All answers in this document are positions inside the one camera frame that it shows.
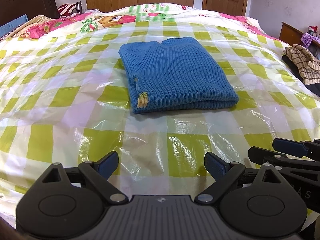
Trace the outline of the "red white striped pillow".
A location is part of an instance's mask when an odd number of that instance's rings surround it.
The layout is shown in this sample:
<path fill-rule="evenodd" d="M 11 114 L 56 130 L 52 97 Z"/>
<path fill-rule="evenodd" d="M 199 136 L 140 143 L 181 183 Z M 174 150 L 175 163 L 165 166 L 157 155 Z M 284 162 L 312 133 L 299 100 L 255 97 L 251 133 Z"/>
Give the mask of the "red white striped pillow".
<path fill-rule="evenodd" d="M 57 9 L 60 17 L 68 17 L 71 16 L 73 13 L 76 13 L 76 3 L 69 3 L 69 4 L 63 4 L 58 7 Z"/>

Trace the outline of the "blue knitted sweater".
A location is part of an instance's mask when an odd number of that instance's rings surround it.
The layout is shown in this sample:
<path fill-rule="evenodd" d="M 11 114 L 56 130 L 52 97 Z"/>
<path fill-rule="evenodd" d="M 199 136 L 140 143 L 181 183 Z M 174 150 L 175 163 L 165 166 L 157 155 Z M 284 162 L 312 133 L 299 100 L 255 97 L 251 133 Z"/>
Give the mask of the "blue knitted sweater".
<path fill-rule="evenodd" d="M 127 43 L 119 55 L 135 114 L 223 109 L 239 101 L 223 69 L 192 37 Z"/>

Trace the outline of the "silver metal cup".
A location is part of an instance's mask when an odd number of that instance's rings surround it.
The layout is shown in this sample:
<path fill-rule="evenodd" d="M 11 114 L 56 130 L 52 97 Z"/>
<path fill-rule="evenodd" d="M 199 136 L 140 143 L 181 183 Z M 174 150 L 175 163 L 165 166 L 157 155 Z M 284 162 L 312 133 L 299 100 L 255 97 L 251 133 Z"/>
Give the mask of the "silver metal cup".
<path fill-rule="evenodd" d="M 79 13 L 79 14 L 82 14 L 82 4 L 81 4 L 81 1 L 76 2 L 75 5 L 76 5 L 76 12 Z"/>

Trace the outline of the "purple cloth on cabinet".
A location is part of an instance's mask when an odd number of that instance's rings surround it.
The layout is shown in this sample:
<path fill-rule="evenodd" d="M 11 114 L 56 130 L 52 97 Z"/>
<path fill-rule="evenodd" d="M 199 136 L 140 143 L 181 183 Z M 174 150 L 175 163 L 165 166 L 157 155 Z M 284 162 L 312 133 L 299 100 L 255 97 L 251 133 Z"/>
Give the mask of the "purple cloth on cabinet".
<path fill-rule="evenodd" d="M 318 46 L 319 47 L 319 37 L 312 36 L 309 33 L 304 33 L 300 40 L 301 40 L 303 46 L 306 47 L 306 48 L 308 48 L 312 44 L 314 46 Z"/>

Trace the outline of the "brown wooden side cabinet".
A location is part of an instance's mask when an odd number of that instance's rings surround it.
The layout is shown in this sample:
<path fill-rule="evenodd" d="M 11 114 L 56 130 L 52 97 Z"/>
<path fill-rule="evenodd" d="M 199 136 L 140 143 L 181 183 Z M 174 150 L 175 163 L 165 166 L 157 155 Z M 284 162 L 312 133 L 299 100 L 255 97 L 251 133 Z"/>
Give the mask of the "brown wooden side cabinet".
<path fill-rule="evenodd" d="M 302 31 L 296 29 L 295 27 L 285 22 L 282 22 L 279 39 L 289 45 L 294 45 L 294 44 L 303 45 L 300 40 L 303 34 L 304 33 Z"/>

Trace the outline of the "blue pillow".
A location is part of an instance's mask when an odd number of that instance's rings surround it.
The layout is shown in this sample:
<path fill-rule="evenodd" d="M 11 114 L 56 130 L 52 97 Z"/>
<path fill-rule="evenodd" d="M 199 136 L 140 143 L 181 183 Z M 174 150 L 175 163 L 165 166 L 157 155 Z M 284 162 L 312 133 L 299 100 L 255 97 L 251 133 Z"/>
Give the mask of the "blue pillow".
<path fill-rule="evenodd" d="M 16 18 L 4 25 L 0 26 L 0 37 L 7 35 L 8 33 L 12 32 L 14 29 L 19 27 L 20 25 L 25 24 L 28 21 L 28 17 L 26 14 Z"/>

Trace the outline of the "beige striped garment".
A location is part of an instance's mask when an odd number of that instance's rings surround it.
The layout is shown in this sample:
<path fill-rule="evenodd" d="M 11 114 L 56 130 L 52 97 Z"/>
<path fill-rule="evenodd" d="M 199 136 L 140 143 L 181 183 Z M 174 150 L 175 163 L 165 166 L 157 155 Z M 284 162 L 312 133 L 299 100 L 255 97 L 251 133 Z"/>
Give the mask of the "beige striped garment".
<path fill-rule="evenodd" d="M 303 79 L 311 83 L 319 83 L 319 59 L 310 50 L 300 44 L 286 47 L 286 55 L 297 67 Z"/>

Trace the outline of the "green checkered bed quilt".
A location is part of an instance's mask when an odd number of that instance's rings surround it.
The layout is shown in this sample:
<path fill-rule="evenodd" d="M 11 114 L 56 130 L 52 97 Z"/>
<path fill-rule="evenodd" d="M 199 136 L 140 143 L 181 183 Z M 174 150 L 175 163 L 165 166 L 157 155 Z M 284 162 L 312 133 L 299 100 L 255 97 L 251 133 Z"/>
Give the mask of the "green checkered bed quilt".
<path fill-rule="evenodd" d="M 121 45 L 192 37 L 239 95 L 231 109 L 133 114 Z M 319 97 L 282 60 L 285 42 L 257 20 L 176 4 L 88 11 L 70 24 L 32 26 L 1 41 L 1 217 L 53 162 L 96 161 L 115 150 L 111 182 L 132 194 L 197 195 L 212 151 L 252 166 L 251 146 L 319 137 Z"/>

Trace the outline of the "black garment under striped one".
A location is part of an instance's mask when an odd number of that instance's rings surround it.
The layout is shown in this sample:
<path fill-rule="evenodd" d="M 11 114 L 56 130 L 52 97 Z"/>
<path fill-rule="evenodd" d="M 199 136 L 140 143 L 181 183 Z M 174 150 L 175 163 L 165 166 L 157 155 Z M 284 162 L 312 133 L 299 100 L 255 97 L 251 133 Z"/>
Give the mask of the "black garment under striped one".
<path fill-rule="evenodd" d="M 286 63 L 288 66 L 290 72 L 303 83 L 303 85 L 313 92 L 313 94 L 320 96 L 320 84 L 319 83 L 311 83 L 307 79 L 303 79 L 303 77 L 300 75 L 300 72 L 298 70 L 298 67 L 286 56 L 282 56 L 282 60 Z"/>

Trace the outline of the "dark wooden headboard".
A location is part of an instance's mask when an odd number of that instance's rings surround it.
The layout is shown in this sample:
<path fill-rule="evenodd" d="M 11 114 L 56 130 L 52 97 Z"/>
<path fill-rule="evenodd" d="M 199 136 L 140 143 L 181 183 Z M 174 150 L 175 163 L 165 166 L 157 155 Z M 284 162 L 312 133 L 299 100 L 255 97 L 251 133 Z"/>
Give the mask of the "dark wooden headboard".
<path fill-rule="evenodd" d="M 55 0 L 1 0 L 0 24 L 4 25 L 20 16 L 29 20 L 38 15 L 59 18 Z"/>

